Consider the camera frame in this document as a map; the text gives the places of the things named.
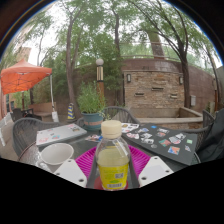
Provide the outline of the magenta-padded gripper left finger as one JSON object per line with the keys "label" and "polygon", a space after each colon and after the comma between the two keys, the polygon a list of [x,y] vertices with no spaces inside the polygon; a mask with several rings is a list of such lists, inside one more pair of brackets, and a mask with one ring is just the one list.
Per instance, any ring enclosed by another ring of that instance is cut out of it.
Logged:
{"label": "magenta-padded gripper left finger", "polygon": [[54,174],[80,187],[86,187],[93,171],[95,151],[93,147],[76,159],[66,160]]}

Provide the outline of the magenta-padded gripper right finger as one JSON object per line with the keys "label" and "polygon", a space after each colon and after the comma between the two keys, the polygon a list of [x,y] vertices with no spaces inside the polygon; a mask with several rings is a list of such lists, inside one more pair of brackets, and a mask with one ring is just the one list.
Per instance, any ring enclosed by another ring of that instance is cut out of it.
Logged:
{"label": "magenta-padded gripper right finger", "polygon": [[129,149],[130,178],[133,188],[143,187],[173,173],[159,156],[149,156],[133,146]]}

